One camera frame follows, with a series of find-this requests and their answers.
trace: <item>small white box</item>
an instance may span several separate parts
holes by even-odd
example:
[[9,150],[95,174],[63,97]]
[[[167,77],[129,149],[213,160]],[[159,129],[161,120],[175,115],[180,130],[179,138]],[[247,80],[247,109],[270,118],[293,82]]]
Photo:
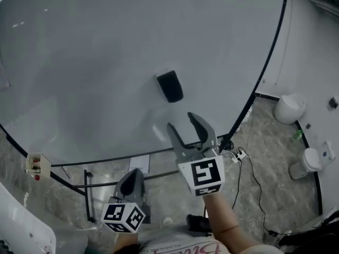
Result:
[[49,178],[51,176],[51,163],[40,153],[30,153],[26,158],[26,173]]
[[137,233],[145,214],[136,203],[105,204],[102,210],[101,222],[113,232]]
[[178,169],[194,196],[219,192],[225,183],[222,156],[178,164]]

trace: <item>marble floor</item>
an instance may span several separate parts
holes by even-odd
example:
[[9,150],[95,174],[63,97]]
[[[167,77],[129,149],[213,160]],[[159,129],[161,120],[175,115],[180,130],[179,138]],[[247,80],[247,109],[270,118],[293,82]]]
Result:
[[[234,150],[243,147],[250,155],[254,174],[262,185],[261,204],[266,212],[265,227],[283,232],[296,230],[318,215],[317,192],[314,176],[292,180],[288,167],[298,161],[305,149],[301,140],[295,141],[295,125],[284,125],[273,117],[276,102],[257,98],[249,120],[242,125],[232,141]],[[231,154],[223,155],[226,184],[223,193],[229,203],[234,202],[237,192],[239,165],[234,164]],[[39,199],[45,210],[77,229],[83,229],[90,239],[89,246],[100,253],[109,253],[114,245],[115,234],[100,223],[101,210],[112,196],[114,186],[92,188],[91,212],[96,223],[87,221],[85,199],[53,179],[35,181],[24,173],[24,161],[0,131],[0,180],[11,181],[24,192]],[[72,184],[83,184],[83,170],[91,171],[91,183],[116,182],[128,172],[129,159],[92,165],[53,168],[52,171]],[[176,170],[173,151],[150,156],[150,175]],[[192,197],[179,174],[145,181],[147,204],[151,207],[151,224],[142,230],[158,228],[163,217],[170,216],[175,223],[185,223],[188,214],[202,215],[201,198]],[[263,231],[263,214],[258,206],[258,186],[251,176],[248,158],[244,158],[240,190],[235,212],[243,228],[257,240],[274,243],[273,237]]]

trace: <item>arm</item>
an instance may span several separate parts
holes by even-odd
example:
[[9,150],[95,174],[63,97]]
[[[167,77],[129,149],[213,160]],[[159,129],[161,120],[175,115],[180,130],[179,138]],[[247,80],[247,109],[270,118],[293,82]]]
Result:
[[123,234],[120,233],[113,248],[113,254],[123,247],[138,243],[138,234]]
[[214,237],[223,243],[231,253],[238,254],[260,244],[249,238],[240,228],[235,213],[222,193],[204,196],[203,200]]

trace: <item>power strip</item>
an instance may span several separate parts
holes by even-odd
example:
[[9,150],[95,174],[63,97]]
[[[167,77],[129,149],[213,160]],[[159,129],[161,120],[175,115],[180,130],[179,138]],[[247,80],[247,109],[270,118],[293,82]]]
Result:
[[240,160],[242,160],[246,156],[247,154],[244,151],[239,150],[239,153],[236,156],[232,157],[232,161],[234,163],[238,163]]

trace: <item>gray tile floor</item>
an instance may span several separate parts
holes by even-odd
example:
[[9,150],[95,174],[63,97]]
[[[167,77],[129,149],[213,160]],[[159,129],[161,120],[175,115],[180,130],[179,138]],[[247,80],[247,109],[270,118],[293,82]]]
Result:
[[[250,155],[254,174],[262,185],[261,204],[266,212],[265,226],[269,230],[283,232],[295,230],[318,214],[316,185],[313,175],[292,180],[288,167],[298,161],[305,149],[302,141],[292,139],[295,125],[283,125],[273,117],[276,102],[257,98],[249,120],[242,125],[232,141],[236,150],[243,147]],[[224,155],[226,184],[223,189],[229,203],[234,202],[237,192],[239,165]],[[23,172],[24,158],[7,142],[0,131],[0,180],[10,180],[30,196],[45,204],[45,210],[67,223],[84,229],[90,246],[102,253],[110,252],[115,234],[100,223],[103,203],[112,195],[114,186],[92,189],[91,210],[97,223],[87,222],[85,200],[82,196],[52,179],[35,181]],[[173,151],[151,155],[150,174],[176,170]],[[83,184],[83,170],[91,171],[92,183],[116,182],[127,173],[129,159],[92,165],[65,167],[68,178],[61,168],[53,171],[72,184]],[[172,217],[175,223],[185,223],[188,214],[202,215],[203,201],[192,197],[179,174],[146,181],[147,203],[151,206],[151,224],[143,230],[158,228],[163,217]],[[243,160],[240,190],[235,212],[240,224],[255,239],[274,243],[271,236],[263,232],[263,215],[258,206],[258,186],[251,177],[248,158]]]

